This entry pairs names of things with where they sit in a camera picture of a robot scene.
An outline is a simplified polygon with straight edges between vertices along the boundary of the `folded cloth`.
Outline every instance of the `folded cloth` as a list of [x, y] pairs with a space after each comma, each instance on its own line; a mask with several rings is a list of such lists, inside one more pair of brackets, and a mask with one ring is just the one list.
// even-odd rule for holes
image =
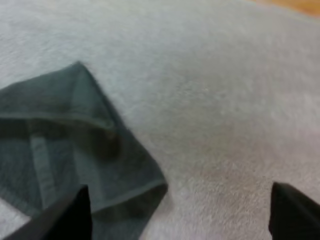
[[320, 205], [293, 186], [275, 182], [269, 231], [273, 240], [320, 239]]
[[167, 191], [81, 63], [0, 90], [0, 197], [34, 217], [82, 184], [94, 240], [137, 239]]
[[48, 207], [4, 240], [91, 240], [88, 187], [83, 186]]

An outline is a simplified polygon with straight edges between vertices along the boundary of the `dark gray cloth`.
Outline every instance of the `dark gray cloth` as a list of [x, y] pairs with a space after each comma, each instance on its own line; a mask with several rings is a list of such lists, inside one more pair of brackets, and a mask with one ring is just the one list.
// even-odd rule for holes
[[81, 63], [0, 90], [0, 197], [33, 217], [81, 184], [94, 240], [137, 239], [167, 191]]

